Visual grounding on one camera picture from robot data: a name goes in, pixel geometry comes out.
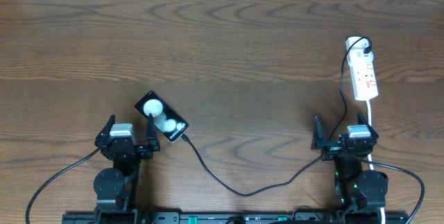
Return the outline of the black flip smartphone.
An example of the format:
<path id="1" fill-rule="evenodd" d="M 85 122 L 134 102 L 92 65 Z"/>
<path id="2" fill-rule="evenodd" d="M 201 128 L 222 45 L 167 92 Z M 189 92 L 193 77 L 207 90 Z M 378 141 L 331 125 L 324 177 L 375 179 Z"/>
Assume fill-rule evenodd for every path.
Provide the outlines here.
<path id="1" fill-rule="evenodd" d="M 153 125 L 171 142 L 189 127 L 185 119 L 154 91 L 149 91 L 136 102 L 135 109 L 147 119 L 151 114 Z"/>

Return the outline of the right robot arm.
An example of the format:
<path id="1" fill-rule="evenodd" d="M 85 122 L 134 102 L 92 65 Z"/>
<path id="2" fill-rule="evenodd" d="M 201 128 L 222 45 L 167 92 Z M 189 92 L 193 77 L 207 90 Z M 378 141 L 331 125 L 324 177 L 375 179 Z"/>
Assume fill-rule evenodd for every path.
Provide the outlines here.
<path id="1" fill-rule="evenodd" d="M 339 223 L 380 223 L 380 209 L 386 206 L 388 176 L 376 170 L 363 169 L 373 152 L 379 135 L 363 114 L 357 115 L 358 124 L 348 126 L 348 131 L 336 141 L 329 141 L 319 117 L 314 119 L 312 150 L 321 152 L 323 161 L 333 161 L 335 166 L 335 194 L 342 206 L 334 212 Z"/>

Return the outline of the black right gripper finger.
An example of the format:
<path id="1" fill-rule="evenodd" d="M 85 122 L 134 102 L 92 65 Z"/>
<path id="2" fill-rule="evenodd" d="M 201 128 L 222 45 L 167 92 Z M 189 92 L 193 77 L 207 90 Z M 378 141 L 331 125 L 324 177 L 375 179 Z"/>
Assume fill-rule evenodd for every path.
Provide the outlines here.
<path id="1" fill-rule="evenodd" d="M 323 149 L 326 142 L 325 133 L 323 131 L 323 126 L 321 120 L 318 116 L 315 116 L 314 119 L 314 133 L 311 141 L 311 149 L 312 150 L 321 150 Z"/>
<path id="2" fill-rule="evenodd" d="M 357 114 L 357 122 L 360 130 L 366 133 L 366 137 L 378 137 L 377 132 L 369 124 L 368 119 L 362 113 Z"/>

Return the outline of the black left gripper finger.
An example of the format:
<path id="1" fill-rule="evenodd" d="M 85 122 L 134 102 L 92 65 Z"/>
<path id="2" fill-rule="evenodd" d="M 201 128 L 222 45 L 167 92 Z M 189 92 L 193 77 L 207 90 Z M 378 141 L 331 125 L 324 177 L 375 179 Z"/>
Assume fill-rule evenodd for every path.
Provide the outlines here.
<path id="1" fill-rule="evenodd" d="M 148 146 L 151 150 L 159 150 L 160 149 L 160 142 L 157 137 L 157 133 L 155 131 L 154 121 L 153 121 L 153 115 L 148 115 L 148 122 L 147 122 L 147 128 L 146 128 L 146 141 L 148 143 Z"/>
<path id="2" fill-rule="evenodd" d="M 95 139 L 95 144 L 107 144 L 110 138 L 110 131 L 112 126 L 115 124 L 115 115 L 112 114 L 108 119 L 107 123 L 104 125 L 102 130 L 97 134 Z"/>

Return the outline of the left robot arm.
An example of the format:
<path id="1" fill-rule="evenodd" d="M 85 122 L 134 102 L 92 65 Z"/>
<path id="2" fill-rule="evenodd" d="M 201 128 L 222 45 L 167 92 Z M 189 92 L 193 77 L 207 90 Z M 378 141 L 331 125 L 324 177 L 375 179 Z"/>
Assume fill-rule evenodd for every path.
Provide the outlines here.
<path id="1" fill-rule="evenodd" d="M 115 115 L 110 116 L 96 136 L 94 145 L 112 161 L 112 167 L 103 169 L 94 179 L 97 195 L 94 223 L 151 222 L 150 214 L 135 204 L 141 161 L 153 158 L 153 153 L 160 149 L 151 115 L 146 127 L 146 144 L 136 145 L 134 141 L 133 126 L 116 124 Z"/>

